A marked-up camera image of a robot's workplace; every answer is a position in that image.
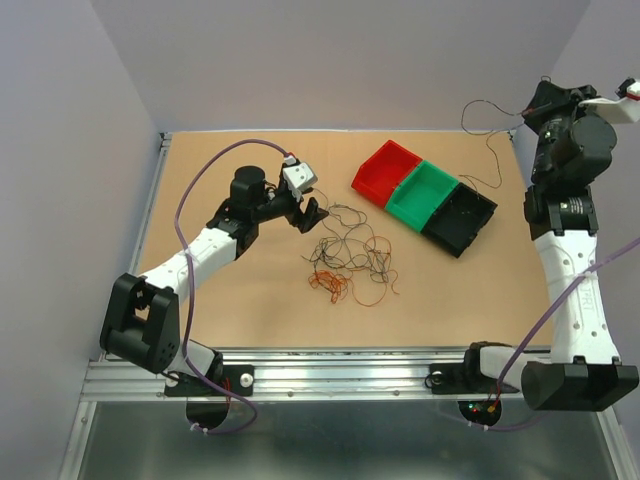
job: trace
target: wire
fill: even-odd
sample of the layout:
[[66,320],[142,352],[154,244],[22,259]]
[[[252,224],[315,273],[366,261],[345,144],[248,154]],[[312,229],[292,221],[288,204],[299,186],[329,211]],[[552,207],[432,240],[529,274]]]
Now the wire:
[[484,430],[487,432],[496,432],[496,433],[511,433],[511,432],[517,432],[518,430],[524,430],[525,428],[529,428],[529,427],[533,427],[534,425],[537,425],[538,423],[540,423],[540,421],[542,421],[544,418],[546,418],[547,416],[549,416],[549,412],[540,414],[540,415],[533,415],[532,417],[528,418],[527,420],[520,422],[520,423],[516,423],[515,425],[505,425],[505,426],[493,426],[493,427],[489,427],[487,425],[483,425],[481,423],[474,423],[471,422],[469,420],[465,420],[463,418],[457,417],[455,415],[451,415],[449,413],[445,413],[442,412],[438,409],[437,413],[443,417],[447,417],[451,420],[455,420],[458,423],[464,423],[465,425],[468,425],[469,427],[474,427],[474,428],[478,428],[480,430]]
[[[340,228],[346,229],[344,234],[338,232],[338,227],[332,228],[322,220],[322,225],[333,235],[322,237],[314,248],[312,254],[302,257],[313,265],[313,273],[309,276],[309,285],[312,288],[323,288],[331,294],[331,303],[336,303],[346,297],[349,289],[359,305],[373,307],[378,305],[386,296],[388,288],[398,295],[395,283],[398,280],[398,272],[391,268],[391,242],[380,235],[376,235],[373,228],[367,223],[367,215],[348,205],[334,203],[329,206],[328,197],[319,189],[326,200],[325,210],[329,212],[327,218],[338,222]],[[353,220],[345,219],[346,215],[355,216]],[[366,240],[354,238],[353,234],[358,229],[368,229],[370,235]],[[378,300],[372,303],[362,302],[356,295],[353,276],[355,272],[366,271],[369,278],[375,283],[384,284],[384,292]]]
[[173,380],[174,382],[180,382],[180,377],[178,377],[177,375],[171,375],[165,372],[160,372],[160,375],[162,375],[164,378],[168,378],[169,380]]
[[[225,388],[225,390],[231,390],[231,380],[229,380],[229,377],[225,378],[222,381],[222,386]],[[225,402],[227,404],[227,411],[229,411],[229,408],[231,408],[231,397],[226,396],[225,398]]]
[[491,105],[492,107],[494,107],[496,110],[498,110],[501,113],[504,113],[505,115],[509,115],[510,117],[519,117],[521,116],[523,113],[525,113],[526,110],[522,110],[520,112],[516,112],[516,113],[512,113],[512,112],[507,112],[506,110],[504,110],[503,108],[500,108],[498,106],[498,104],[490,101],[490,100],[483,100],[481,98],[478,98],[476,100],[471,100],[470,102],[468,102],[463,108],[462,108],[462,115],[460,117],[460,128],[462,128],[462,130],[464,130],[466,133],[468,133],[469,135],[474,135],[476,137],[482,137],[484,135],[490,135],[492,133],[497,133],[497,132],[501,132],[504,130],[508,130],[508,129],[502,129],[502,130],[488,130],[486,132],[472,132],[469,129],[467,129],[467,127],[464,126],[464,116],[467,113],[467,108],[469,108],[471,105],[474,105],[476,103],[487,103],[489,105]]
[[[488,409],[488,410],[489,410],[489,413],[493,413],[493,411],[494,411],[494,410],[496,409],[496,407],[498,406],[498,403],[500,403],[500,395],[502,394],[502,391],[500,390],[500,384],[499,384],[499,383],[497,383],[497,384],[496,384],[496,390],[497,390],[497,391],[496,391],[496,400],[495,400],[495,402],[493,402],[493,403],[491,404],[491,406],[489,407],[489,409]],[[488,400],[491,400],[491,395],[492,395],[492,394],[493,394],[493,389],[492,389],[492,390],[491,390],[491,392],[489,393],[489,398],[487,399],[487,401],[488,401]]]
[[189,359],[189,352],[188,352],[188,344],[189,344],[189,338],[191,336],[191,328],[193,326],[193,314],[195,312],[195,306],[196,306],[196,284],[195,284],[195,269],[193,267],[193,258],[191,258],[191,255],[189,254],[189,243],[187,242],[184,234],[182,233],[182,229],[180,228],[180,215],[182,214],[182,209],[184,208],[184,205],[187,201],[187,198],[189,198],[189,194],[191,193],[191,190],[193,190],[193,187],[195,187],[196,183],[198,182],[198,180],[200,180],[200,178],[202,177],[202,175],[204,175],[204,173],[209,169],[209,167],[211,165],[213,165],[213,163],[218,160],[220,157],[222,157],[224,154],[230,152],[231,150],[240,147],[241,145],[247,145],[247,144],[258,144],[258,145],[266,145],[268,147],[271,147],[275,150],[277,150],[278,152],[280,152],[283,156],[287,156],[288,153],[286,150],[284,150],[282,147],[276,145],[275,143],[266,141],[266,140],[259,140],[259,139],[255,139],[255,138],[251,138],[251,139],[247,139],[247,140],[240,140],[239,142],[233,143],[231,145],[229,145],[228,147],[222,149],[220,152],[218,152],[217,154],[215,154],[213,156],[213,158],[211,158],[211,160],[209,160],[207,163],[205,163],[205,165],[200,169],[200,171],[196,174],[196,176],[193,178],[193,180],[191,180],[191,183],[189,183],[189,185],[187,186],[187,189],[184,191],[184,193],[182,194],[182,198],[180,199],[180,203],[178,204],[178,208],[176,209],[176,214],[173,220],[173,225],[174,228],[176,230],[176,235],[178,235],[178,239],[180,240],[180,244],[182,245],[182,248],[184,250],[185,253],[185,258],[187,260],[187,279],[188,279],[188,283],[189,283],[189,310],[187,313],[187,325],[185,328],[185,332],[184,332],[184,338],[182,341],[182,356],[184,357],[184,361],[185,363],[189,366],[189,368],[193,371],[193,373],[196,375],[197,378],[200,379],[200,381],[202,381],[205,385],[207,385],[208,387],[212,388],[213,390],[217,391],[218,393],[221,393],[227,397],[230,398],[234,398],[242,403],[244,403],[245,405],[247,405],[253,412],[251,418],[249,420],[247,420],[244,424],[238,426],[238,427],[233,427],[233,428],[229,428],[226,430],[217,430],[217,429],[213,429],[213,430],[208,430],[206,428],[202,428],[197,424],[193,424],[192,428],[194,430],[198,430],[200,432],[203,432],[206,435],[219,435],[219,434],[224,434],[224,433],[237,433],[241,430],[244,430],[245,428],[247,428],[249,425],[251,425],[253,422],[256,421],[256,419],[258,418],[258,409],[256,408],[256,406],[253,404],[253,402],[251,402],[251,400],[238,395],[236,393],[233,393],[225,388],[222,388],[219,385],[216,385],[214,382],[212,382],[211,380],[209,380],[202,372],[200,372],[197,367],[191,362],[191,360]]
[[505,115],[509,115],[510,117],[518,117],[524,113],[527,112],[527,110],[523,110],[517,113],[511,113],[508,112],[506,110],[504,110],[503,108],[501,108],[500,106],[498,106],[496,103],[491,102],[489,100],[483,100],[483,99],[476,99],[476,100],[471,100],[470,102],[468,102],[462,109],[462,115],[460,116],[460,127],[462,128],[462,130],[464,130],[465,133],[469,134],[469,135],[473,135],[476,137],[483,137],[486,136],[487,138],[485,139],[485,146],[491,151],[491,153],[493,154],[493,158],[496,161],[496,172],[498,173],[498,182],[496,185],[493,185],[491,183],[486,182],[485,180],[482,180],[478,177],[475,177],[473,175],[468,175],[468,174],[464,174],[464,175],[458,175],[460,178],[464,178],[467,181],[469,181],[469,183],[471,183],[471,185],[473,185],[473,188],[475,189],[476,193],[479,194],[478,192],[478,186],[475,184],[475,182],[479,182],[482,183],[483,185],[486,185],[489,188],[492,188],[493,190],[497,190],[502,186],[502,170],[500,168],[500,159],[498,158],[498,153],[494,150],[494,148],[489,145],[489,141],[493,138],[494,135],[496,135],[497,133],[500,132],[508,132],[510,130],[515,130],[520,128],[522,125],[524,125],[524,123],[520,123],[514,127],[510,127],[510,128],[506,128],[506,129],[500,129],[500,130],[488,130],[486,132],[472,132],[469,129],[467,129],[467,127],[465,127],[464,125],[464,117],[465,114],[467,112],[467,108],[469,108],[471,105],[474,105],[476,103],[486,103],[491,105],[492,107],[494,107],[496,110],[500,111],[501,113],[504,113]]
[[588,277],[590,273],[597,272],[600,268],[604,267],[605,265],[613,262],[614,260],[621,257],[622,255],[629,253],[638,245],[640,245],[640,237],[636,238],[632,242],[629,242],[619,250],[616,250],[614,253],[606,257],[604,260],[594,263],[589,268],[587,268],[584,272],[578,274],[576,278],[574,278],[573,281],[569,284],[569,286],[564,289],[564,291],[558,296],[558,298],[556,298],[556,300],[551,304],[551,306],[547,309],[547,311],[544,312],[542,317],[540,317],[540,319],[536,322],[536,324],[529,331],[529,333],[527,333],[527,335],[524,337],[522,342],[520,342],[520,345],[518,345],[518,347],[515,349],[515,351],[511,355],[511,358],[509,358],[504,368],[502,369],[502,372],[500,372],[500,375],[498,376],[498,380],[497,380],[498,385],[504,382],[504,379],[507,376],[507,373],[509,372],[511,367],[513,367],[513,364],[516,362],[518,357],[522,355],[522,353],[527,348],[531,340],[533,340],[533,337],[535,337],[535,335],[540,331],[543,325],[547,323],[547,321],[556,312],[556,310],[558,310],[558,308],[560,308],[560,306],[567,300],[567,298],[569,298],[569,295],[571,295],[571,293],[578,287],[578,285],[580,285],[580,283],[582,283],[582,281],[586,277]]

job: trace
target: plastic tray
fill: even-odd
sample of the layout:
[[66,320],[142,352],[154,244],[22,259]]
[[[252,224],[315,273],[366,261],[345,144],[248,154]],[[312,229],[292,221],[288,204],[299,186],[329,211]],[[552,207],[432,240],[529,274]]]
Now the plastic tray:
[[429,162],[421,162],[395,189],[385,207],[420,232],[460,182]]
[[488,198],[459,183],[420,233],[457,258],[471,245],[496,207]]
[[420,162],[420,157],[389,140],[362,164],[351,187],[378,207],[385,208],[396,187]]

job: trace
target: black base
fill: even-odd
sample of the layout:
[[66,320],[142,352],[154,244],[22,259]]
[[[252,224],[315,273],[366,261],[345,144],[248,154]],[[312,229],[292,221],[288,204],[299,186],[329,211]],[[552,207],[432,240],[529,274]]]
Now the black base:
[[[243,397],[250,397],[253,395],[253,385],[249,387],[243,387],[240,385],[240,377],[248,373],[253,377],[254,375],[253,365],[225,365],[222,378],[218,383],[222,386],[222,383],[228,379],[231,383],[231,391],[237,393]],[[166,397],[223,397],[224,395],[216,390],[213,390],[204,385],[198,378],[179,373],[178,377],[180,381],[174,387],[168,387],[165,385],[164,394]]]
[[[496,393],[496,380],[484,375],[470,376],[464,363],[434,363],[429,367],[425,383],[434,395],[467,395]],[[502,393],[516,393],[508,385],[500,387]]]
[[502,402],[460,400],[458,409],[462,416],[473,423],[493,427],[502,416]]
[[522,394],[533,410],[601,412],[638,386],[631,365],[528,362]]
[[496,206],[464,183],[459,183],[420,233],[457,258],[471,245]]
[[185,415],[191,424],[212,430],[222,425],[229,414],[229,405],[225,402],[187,402]]

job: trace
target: gray wall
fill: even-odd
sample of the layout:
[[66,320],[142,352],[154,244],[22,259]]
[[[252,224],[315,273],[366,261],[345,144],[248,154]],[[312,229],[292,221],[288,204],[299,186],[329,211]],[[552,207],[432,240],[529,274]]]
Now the gray wall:
[[[521,109],[589,4],[92,2],[164,131],[457,129],[474,98]],[[510,126],[482,106],[470,121]]]
[[[640,3],[637,0],[593,0],[555,68],[547,72],[562,86],[592,84],[614,98],[627,76],[640,78]],[[605,255],[640,235],[640,125],[616,126],[618,146],[613,164],[596,180],[593,194],[600,221],[599,255]],[[535,138],[516,136],[523,171],[529,175]],[[625,363],[640,366],[640,252],[606,267],[600,274],[607,321]],[[627,435],[640,458],[640,391],[617,406]]]
[[157,129],[91,4],[0,16],[0,477],[57,478]]

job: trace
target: wooden table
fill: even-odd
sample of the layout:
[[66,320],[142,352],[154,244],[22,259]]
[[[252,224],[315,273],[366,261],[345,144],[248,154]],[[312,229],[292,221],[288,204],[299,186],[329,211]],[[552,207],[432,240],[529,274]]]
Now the wooden table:
[[[214,347],[413,347],[463,346],[472,341],[519,342],[548,306],[544,274],[522,213],[524,183],[506,134],[491,145],[500,158],[503,185],[480,192],[495,201],[493,218],[456,259],[411,231],[351,189],[358,167],[393,139],[452,175],[495,182],[497,173],[484,137],[457,132],[214,132],[173,136],[158,187],[139,271],[180,249],[173,229],[179,198],[216,152],[244,138],[263,138],[295,152],[316,172],[317,187],[330,201],[363,210],[376,234],[393,245],[399,295],[365,308],[351,296],[332,304],[328,292],[307,281],[308,256],[327,231],[306,235],[278,219],[260,227],[260,237],[237,262],[197,292],[193,339]],[[277,183],[279,154],[243,146],[223,157],[196,186],[182,215],[193,239],[228,196],[236,168],[252,164]],[[323,199],[316,195],[321,204]],[[372,301],[383,286],[366,273],[356,277],[359,298]],[[181,311],[184,328],[186,303]],[[550,344],[543,329],[534,344]]]

